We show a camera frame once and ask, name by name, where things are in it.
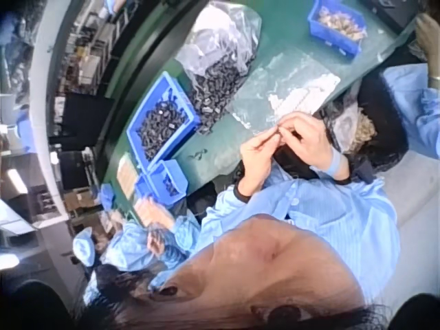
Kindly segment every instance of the green work surface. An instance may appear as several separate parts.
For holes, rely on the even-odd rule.
[[[329,99],[342,93],[354,81],[379,65],[392,54],[397,46],[407,39],[412,31],[412,28],[408,27],[407,31],[401,36],[397,36],[373,13],[363,7],[358,0],[343,1],[362,12],[367,24],[368,37],[362,41],[362,53],[351,60],[341,55],[336,49],[330,48],[322,41],[309,35],[307,16],[314,3],[313,1],[278,0],[276,5],[273,1],[265,0],[240,2],[254,8],[263,20],[258,53],[252,69],[255,69],[261,63],[270,61],[271,57],[274,56],[274,50],[286,53],[294,50],[305,53],[321,63],[331,73],[340,77],[341,81]],[[181,82],[184,79],[182,68],[174,60],[170,60],[163,70],[170,72],[172,76],[178,77]],[[149,86],[145,86],[145,93],[148,90]],[[201,188],[217,175],[228,174],[232,171],[239,161],[240,144],[251,136],[252,132],[245,129],[241,123],[229,114],[215,124],[210,135],[194,134],[173,157],[179,162],[189,181],[188,194]],[[204,149],[207,152],[203,154],[200,160],[192,157],[195,153]],[[125,152],[131,151],[127,136],[123,132],[112,155],[105,177],[106,182],[116,180],[118,161]],[[126,199],[121,196],[119,187],[116,188],[116,195],[119,204],[124,204]]]

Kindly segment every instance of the pile of black parts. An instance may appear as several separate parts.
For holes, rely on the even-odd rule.
[[[170,95],[167,101],[158,102],[147,112],[141,127],[136,131],[142,141],[145,157],[151,161],[163,145],[188,118]]]
[[[204,76],[195,76],[197,85],[192,86],[190,101],[199,115],[201,124],[197,129],[200,134],[211,133],[211,128],[226,112],[226,106],[240,89],[249,71],[241,74],[236,68],[233,53],[207,68]],[[249,60],[250,66],[254,57]]]
[[[165,179],[163,181],[166,191],[168,191],[170,193],[170,196],[173,197],[175,195],[177,195],[179,192],[177,191],[177,189],[174,187],[173,183],[171,182],[170,177],[167,175],[165,176]]]

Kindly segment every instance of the fluorescent light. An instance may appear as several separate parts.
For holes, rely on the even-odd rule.
[[[0,254],[0,270],[6,270],[8,268],[14,268],[20,263],[20,260],[15,254],[6,253]]]
[[[52,151],[50,153],[50,162],[52,163],[52,165],[57,165],[60,160],[58,159],[58,153],[56,153],[56,151]]]
[[[12,184],[15,187],[15,190],[19,194],[27,194],[28,189],[26,188],[25,183],[21,179],[20,174],[17,172],[15,168],[12,168],[6,172],[8,174],[9,179],[11,180]]]

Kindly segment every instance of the blue wristband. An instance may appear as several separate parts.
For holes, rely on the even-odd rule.
[[[341,154],[334,147],[331,148],[333,149],[333,157],[331,158],[330,167],[327,170],[319,170],[315,166],[310,166],[313,171],[321,171],[327,175],[330,175],[331,177],[335,176],[339,170],[339,165],[341,164]]]

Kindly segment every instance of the blue tray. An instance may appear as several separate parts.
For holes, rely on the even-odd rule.
[[[176,132],[174,132],[171,138],[162,146],[151,162],[149,162],[144,154],[142,141],[136,131],[142,126],[146,114],[154,109],[158,102],[168,100],[169,98],[175,100],[179,111],[185,112],[187,120],[176,130]],[[199,123],[200,118],[195,113],[193,105],[177,82],[177,79],[172,78],[168,72],[164,71],[151,87],[126,130],[131,149],[133,150],[134,156],[142,169],[142,172],[147,174],[156,163],[168,156],[189,133],[194,131]]]
[[[165,179],[169,180],[176,190],[174,196],[171,196],[166,189]],[[167,208],[184,198],[187,189],[188,180],[175,159],[159,161],[150,173],[141,174],[135,184],[135,192],[138,197],[152,196]]]
[[[349,14],[351,18],[359,25],[361,29],[366,27],[365,19],[356,10],[342,5],[338,0],[315,0],[313,9],[311,10],[308,21],[310,25],[310,34],[322,39],[331,45],[349,53],[352,56],[358,55],[362,49],[360,47],[362,41],[353,41],[349,37],[339,33],[339,31],[331,29],[318,21],[319,11],[322,7],[326,7],[330,12],[343,12]]]

